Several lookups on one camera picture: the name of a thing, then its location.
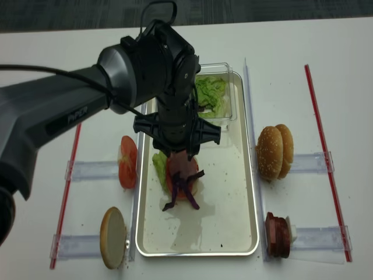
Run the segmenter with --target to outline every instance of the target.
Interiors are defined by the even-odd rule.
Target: red stick
[[[79,143],[79,135],[80,135],[80,129],[81,129],[82,125],[81,124],[78,124],[76,126],[76,132],[75,132],[75,139],[74,139],[74,144],[73,144],[73,147],[72,147],[72,151],[71,151],[71,157],[70,157],[70,162],[72,163],[74,160],[75,160],[75,156],[76,156],[76,150],[78,149],[78,143]],[[55,258],[52,258],[51,260],[51,264],[49,266],[49,269],[51,270],[54,270],[55,266],[56,266],[56,257],[57,257],[57,252],[58,252],[58,245],[59,245],[59,239],[61,237],[61,233],[62,233],[62,224],[64,223],[64,217],[65,217],[65,210],[66,210],[66,203],[68,202],[68,195],[69,195],[69,190],[70,190],[70,178],[68,178],[66,180],[66,183],[65,183],[65,191],[64,191],[64,196],[62,197],[62,204],[61,204],[61,210],[59,212],[59,219],[58,219],[58,225],[57,225],[57,231],[56,231],[56,236],[57,236],[57,239],[56,239],[56,245],[55,245]]]
[[[328,147],[326,146],[325,134],[324,134],[324,130],[323,130],[322,124],[321,124],[319,107],[317,105],[316,95],[315,95],[315,90],[314,90],[314,84],[312,83],[311,71],[309,70],[308,64],[304,65],[304,69],[305,69],[305,75],[307,76],[307,82],[308,82],[308,87],[309,87],[309,93],[311,94],[312,105],[314,106],[314,112],[315,112],[317,127],[319,129],[319,135],[320,135],[322,150],[327,155],[328,154]],[[325,163],[326,163],[327,166],[329,166],[329,158],[328,157],[325,157]],[[339,199],[338,199],[338,193],[337,193],[336,182],[334,180],[334,174],[329,172],[328,176],[329,176],[330,187],[332,188],[332,194],[333,194],[334,206],[336,208],[338,224],[341,227],[341,234],[342,234],[344,248],[349,248],[348,245],[347,245],[348,243],[347,243],[347,239],[346,239],[346,234],[344,232],[344,221],[343,221],[343,216],[342,216],[342,209],[340,207],[340,203],[339,203]],[[345,250],[344,253],[346,255],[346,261],[349,262],[349,263],[352,262],[352,255],[351,255],[350,249],[348,249],[347,251]]]

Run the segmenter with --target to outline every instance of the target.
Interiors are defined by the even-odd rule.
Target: lettuce
[[[211,112],[198,113],[201,118],[222,118],[226,115],[227,104],[223,98],[226,84],[223,79],[212,76],[196,78],[198,105],[211,109]]]
[[[166,185],[166,155],[162,151],[159,151],[159,153],[155,153],[153,155],[152,161],[154,164],[154,168],[156,169],[159,183],[161,183],[162,189],[165,192],[168,192]]]

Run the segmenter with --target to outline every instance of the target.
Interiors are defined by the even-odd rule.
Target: ham slice
[[[195,158],[193,157],[191,161],[188,161],[188,155],[185,150],[179,153],[172,153],[167,159],[167,164],[171,178],[180,172],[180,178],[186,180],[189,176],[198,172],[198,165]]]
[[[191,191],[195,180],[203,175],[203,171],[198,172],[197,161],[194,158],[188,161],[186,151],[172,153],[166,164],[166,183],[172,201],[164,206],[163,211],[174,207],[177,198],[187,198],[195,209],[199,209]]]

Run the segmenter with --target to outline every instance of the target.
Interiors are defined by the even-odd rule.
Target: top bun
[[[291,168],[291,164],[293,163],[294,142],[293,142],[293,136],[291,135],[291,132],[287,128],[286,125],[277,124],[276,128],[281,132],[282,143],[284,146],[282,168],[279,174],[279,179],[283,179],[286,177],[287,173],[289,172]]]
[[[259,174],[272,181],[278,178],[283,165],[283,138],[276,127],[265,127],[255,147]]]

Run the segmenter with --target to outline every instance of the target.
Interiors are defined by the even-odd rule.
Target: metal tray
[[[223,147],[201,146],[196,156],[205,176],[197,182],[195,199],[200,210],[188,201],[178,201],[162,212],[170,196],[159,183],[148,136],[142,136],[136,246],[147,257],[155,256],[247,256],[259,244],[258,222],[242,79],[233,73],[237,119],[222,132]],[[154,110],[148,102],[147,113]]]

